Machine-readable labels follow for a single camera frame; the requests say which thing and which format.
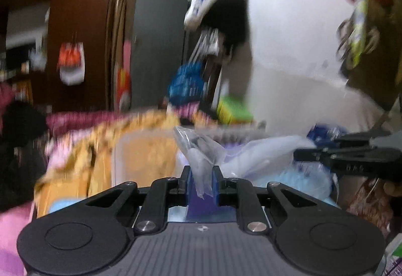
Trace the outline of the blue shopping bag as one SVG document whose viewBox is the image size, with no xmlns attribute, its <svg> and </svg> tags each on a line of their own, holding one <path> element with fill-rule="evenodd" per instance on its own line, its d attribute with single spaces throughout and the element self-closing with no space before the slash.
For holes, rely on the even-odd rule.
<svg viewBox="0 0 402 276">
<path fill-rule="evenodd" d="M 316 124 L 307 133 L 307 138 L 317 147 L 333 146 L 333 141 L 347 134 L 347 130 L 341 126 L 332 124 Z"/>
</svg>

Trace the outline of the dark red wooden wardrobe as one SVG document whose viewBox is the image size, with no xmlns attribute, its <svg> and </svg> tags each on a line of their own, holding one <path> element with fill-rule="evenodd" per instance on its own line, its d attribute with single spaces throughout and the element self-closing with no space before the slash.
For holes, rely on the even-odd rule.
<svg viewBox="0 0 402 276">
<path fill-rule="evenodd" d="M 1 0 L 1 16 L 32 5 L 49 3 L 47 63 L 31 78 L 33 102 L 54 112 L 108 109 L 109 31 L 113 0 Z M 85 75 L 81 84 L 65 85 L 57 67 L 64 43 L 82 43 Z"/>
</svg>

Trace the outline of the yellow patterned blanket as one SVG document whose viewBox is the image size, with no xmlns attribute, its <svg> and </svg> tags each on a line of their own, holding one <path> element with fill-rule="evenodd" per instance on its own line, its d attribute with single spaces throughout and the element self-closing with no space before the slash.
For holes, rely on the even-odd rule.
<svg viewBox="0 0 402 276">
<path fill-rule="evenodd" d="M 50 213 L 55 202 L 83 199 L 111 188 L 111 155 L 118 140 L 131 131 L 168 130 L 181 126 L 176 114 L 149 111 L 136 117 L 101 123 L 51 141 L 48 168 L 37 181 L 34 201 L 37 216 Z"/>
</svg>

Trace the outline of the clear plastic bag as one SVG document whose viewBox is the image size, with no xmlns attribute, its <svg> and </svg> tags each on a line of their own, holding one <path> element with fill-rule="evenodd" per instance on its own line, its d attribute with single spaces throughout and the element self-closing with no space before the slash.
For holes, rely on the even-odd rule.
<svg viewBox="0 0 402 276">
<path fill-rule="evenodd" d="M 176 144 L 189 163 L 199 198 L 213 196 L 213 167 L 226 157 L 225 148 L 217 142 L 221 131 L 219 128 L 174 128 Z"/>
</svg>

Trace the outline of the green lidded box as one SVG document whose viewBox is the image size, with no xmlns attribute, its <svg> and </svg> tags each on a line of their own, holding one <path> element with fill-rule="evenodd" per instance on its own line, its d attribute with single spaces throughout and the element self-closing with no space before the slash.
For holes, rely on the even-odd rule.
<svg viewBox="0 0 402 276">
<path fill-rule="evenodd" d="M 241 100 L 223 96 L 217 105 L 217 116 L 222 124 L 250 124 L 254 121 L 252 113 Z"/>
</svg>

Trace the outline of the brown hanging tote bag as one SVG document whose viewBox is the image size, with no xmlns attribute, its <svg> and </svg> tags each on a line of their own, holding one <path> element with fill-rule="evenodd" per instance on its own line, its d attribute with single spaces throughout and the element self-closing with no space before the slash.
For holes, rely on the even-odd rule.
<svg viewBox="0 0 402 276">
<path fill-rule="evenodd" d="M 337 58 L 347 86 L 385 111 L 401 96 L 401 0 L 351 0 L 337 29 Z"/>
</svg>

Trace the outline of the white and black hoodie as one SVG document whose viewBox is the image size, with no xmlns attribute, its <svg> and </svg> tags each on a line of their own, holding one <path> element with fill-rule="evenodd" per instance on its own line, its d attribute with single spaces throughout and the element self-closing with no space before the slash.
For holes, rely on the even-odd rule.
<svg viewBox="0 0 402 276">
<path fill-rule="evenodd" d="M 217 29 L 224 36 L 226 54 L 246 39 L 246 0 L 191 0 L 184 27 L 194 32 L 200 27 Z"/>
</svg>

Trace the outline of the orange and white hanging bag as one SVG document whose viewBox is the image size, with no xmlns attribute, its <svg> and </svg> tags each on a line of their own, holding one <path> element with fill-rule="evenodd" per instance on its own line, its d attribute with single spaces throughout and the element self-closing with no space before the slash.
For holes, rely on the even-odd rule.
<svg viewBox="0 0 402 276">
<path fill-rule="evenodd" d="M 67 86 L 81 84 L 85 77 L 83 43 L 62 43 L 57 68 L 60 80 Z"/>
</svg>

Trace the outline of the blue plastic bag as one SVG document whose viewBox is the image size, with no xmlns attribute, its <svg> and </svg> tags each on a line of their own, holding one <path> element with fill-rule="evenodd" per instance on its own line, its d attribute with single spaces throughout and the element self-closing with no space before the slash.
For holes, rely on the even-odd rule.
<svg viewBox="0 0 402 276">
<path fill-rule="evenodd" d="M 179 67 L 168 88 L 168 100 L 173 106 L 199 101 L 204 94 L 201 63 L 187 63 Z"/>
</svg>

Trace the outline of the clear plastic basket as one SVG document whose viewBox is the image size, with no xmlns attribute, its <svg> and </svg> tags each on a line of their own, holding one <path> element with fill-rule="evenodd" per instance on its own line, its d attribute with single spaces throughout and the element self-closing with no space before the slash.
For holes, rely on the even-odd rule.
<svg viewBox="0 0 402 276">
<path fill-rule="evenodd" d="M 178 177 L 188 164 L 174 130 L 136 130 L 120 137 L 111 154 L 111 184 L 136 182 L 148 187 L 156 179 Z"/>
</svg>

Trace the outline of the grey door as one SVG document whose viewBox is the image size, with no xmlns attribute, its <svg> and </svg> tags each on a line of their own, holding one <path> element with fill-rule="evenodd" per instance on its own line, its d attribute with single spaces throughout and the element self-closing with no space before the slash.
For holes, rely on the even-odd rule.
<svg viewBox="0 0 402 276">
<path fill-rule="evenodd" d="M 155 107 L 183 60 L 187 0 L 136 0 L 131 38 L 131 108 Z"/>
</svg>

